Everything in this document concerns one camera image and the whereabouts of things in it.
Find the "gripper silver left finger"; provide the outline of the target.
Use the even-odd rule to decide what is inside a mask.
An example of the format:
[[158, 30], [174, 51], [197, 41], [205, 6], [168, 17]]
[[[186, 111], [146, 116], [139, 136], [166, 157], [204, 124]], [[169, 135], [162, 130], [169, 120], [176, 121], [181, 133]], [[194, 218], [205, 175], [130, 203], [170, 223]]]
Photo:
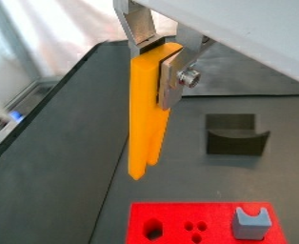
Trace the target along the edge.
[[130, 56], [135, 57], [164, 43], [156, 32], [150, 9], [134, 0], [113, 0], [113, 8], [127, 39]]

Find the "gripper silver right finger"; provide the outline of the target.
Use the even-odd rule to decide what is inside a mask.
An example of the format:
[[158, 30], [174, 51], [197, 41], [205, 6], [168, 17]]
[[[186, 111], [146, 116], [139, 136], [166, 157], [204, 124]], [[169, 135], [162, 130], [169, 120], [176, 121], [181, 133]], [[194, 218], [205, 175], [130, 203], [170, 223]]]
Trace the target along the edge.
[[198, 57], [214, 44], [214, 40], [198, 31], [177, 24], [176, 42], [181, 49], [170, 54], [160, 64], [158, 107], [165, 111], [180, 100], [182, 88], [193, 88], [201, 73], [193, 68]]

